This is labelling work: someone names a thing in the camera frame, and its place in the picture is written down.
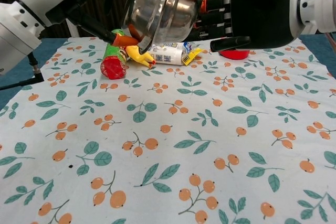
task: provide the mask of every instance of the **metal bowl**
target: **metal bowl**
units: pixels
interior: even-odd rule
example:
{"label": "metal bowl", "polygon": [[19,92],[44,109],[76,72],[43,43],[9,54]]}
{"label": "metal bowl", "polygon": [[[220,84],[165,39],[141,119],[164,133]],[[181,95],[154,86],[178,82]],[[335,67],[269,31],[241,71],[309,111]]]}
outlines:
{"label": "metal bowl", "polygon": [[121,29],[139,40],[140,53],[152,44],[180,42],[196,20],[195,0],[128,0]]}

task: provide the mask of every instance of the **red object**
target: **red object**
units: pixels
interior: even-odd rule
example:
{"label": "red object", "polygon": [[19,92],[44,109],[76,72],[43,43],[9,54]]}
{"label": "red object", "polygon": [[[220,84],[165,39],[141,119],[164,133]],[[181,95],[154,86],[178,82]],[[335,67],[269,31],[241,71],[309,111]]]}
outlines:
{"label": "red object", "polygon": [[110,80],[121,79],[126,75],[126,64],[117,56],[108,56],[100,64],[100,70]]}
{"label": "red object", "polygon": [[220,51],[219,52],[222,56],[225,58],[231,59],[231,60],[243,60],[247,58],[250,51],[237,51],[237,50],[228,50],[228,51]]}

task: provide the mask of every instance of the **robotic arm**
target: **robotic arm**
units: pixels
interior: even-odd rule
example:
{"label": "robotic arm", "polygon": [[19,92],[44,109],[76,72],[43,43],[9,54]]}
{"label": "robotic arm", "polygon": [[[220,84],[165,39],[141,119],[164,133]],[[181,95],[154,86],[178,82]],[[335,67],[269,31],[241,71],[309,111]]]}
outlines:
{"label": "robotic arm", "polygon": [[[42,30],[66,18],[115,46],[136,45],[132,37],[113,34],[80,10],[86,0],[19,0],[0,3],[0,75],[28,56],[35,77],[2,89],[43,81],[32,51]],[[283,46],[305,27],[313,33],[336,31],[336,0],[204,0],[186,41],[217,39],[212,51]],[[110,0],[105,0],[106,13]]]}

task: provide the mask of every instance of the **yellow toy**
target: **yellow toy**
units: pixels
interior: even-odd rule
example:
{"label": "yellow toy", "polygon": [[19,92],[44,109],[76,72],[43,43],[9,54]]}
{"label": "yellow toy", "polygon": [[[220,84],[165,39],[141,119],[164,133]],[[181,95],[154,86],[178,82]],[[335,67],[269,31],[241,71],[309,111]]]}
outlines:
{"label": "yellow toy", "polygon": [[152,68],[152,65],[154,65],[156,63],[155,60],[153,59],[153,57],[148,52],[145,52],[144,54],[141,55],[139,53],[138,46],[128,46],[128,47],[126,47],[125,50],[126,50],[127,55],[131,59],[133,59],[134,61],[136,61],[140,64],[143,64],[143,65],[145,65],[149,68]]}

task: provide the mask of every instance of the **tablecloth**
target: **tablecloth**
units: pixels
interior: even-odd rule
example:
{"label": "tablecloth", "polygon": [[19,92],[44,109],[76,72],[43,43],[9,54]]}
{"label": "tablecloth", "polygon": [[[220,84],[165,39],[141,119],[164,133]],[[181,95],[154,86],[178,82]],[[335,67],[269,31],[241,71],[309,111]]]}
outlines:
{"label": "tablecloth", "polygon": [[100,73],[69,38],[0,111],[0,223],[336,223],[336,82],[296,40]]}

